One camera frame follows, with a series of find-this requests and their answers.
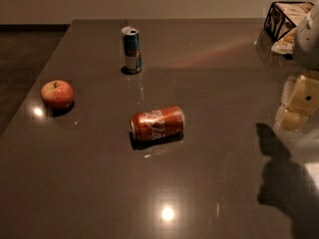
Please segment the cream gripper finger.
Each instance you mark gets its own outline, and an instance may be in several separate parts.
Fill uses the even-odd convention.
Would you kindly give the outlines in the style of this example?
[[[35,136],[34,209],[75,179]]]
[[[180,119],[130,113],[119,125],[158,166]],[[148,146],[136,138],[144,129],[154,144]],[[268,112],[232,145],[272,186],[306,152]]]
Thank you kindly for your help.
[[[319,76],[289,76],[284,84],[275,124],[296,131],[319,109]]]

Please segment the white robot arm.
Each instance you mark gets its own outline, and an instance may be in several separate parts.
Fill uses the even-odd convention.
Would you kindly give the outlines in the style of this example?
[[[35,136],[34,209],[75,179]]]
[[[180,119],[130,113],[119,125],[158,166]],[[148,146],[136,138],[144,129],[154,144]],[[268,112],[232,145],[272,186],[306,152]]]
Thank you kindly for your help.
[[[285,82],[276,124],[298,130],[319,109],[319,3],[301,20],[292,46],[294,61],[307,72]]]

